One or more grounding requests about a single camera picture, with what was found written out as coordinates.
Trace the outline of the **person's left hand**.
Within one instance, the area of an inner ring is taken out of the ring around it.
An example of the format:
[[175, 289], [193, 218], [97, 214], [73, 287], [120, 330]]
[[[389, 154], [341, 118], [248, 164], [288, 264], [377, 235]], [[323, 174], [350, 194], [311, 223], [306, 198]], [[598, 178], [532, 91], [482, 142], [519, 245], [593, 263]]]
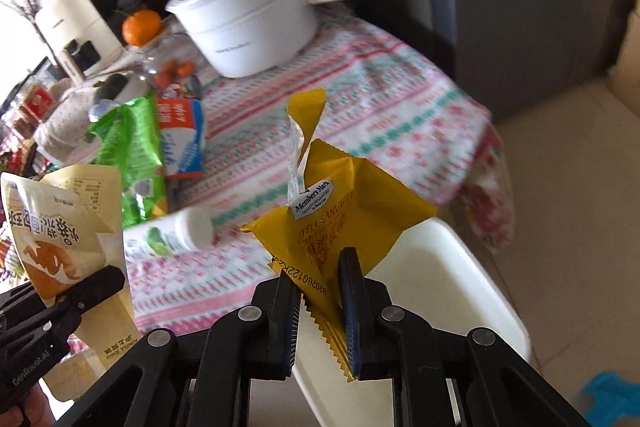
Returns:
[[28, 421], [30, 427], [51, 427], [55, 424], [49, 399], [40, 385], [32, 387], [18, 407], [11, 407], [0, 415], [1, 427], [21, 427], [24, 421]]

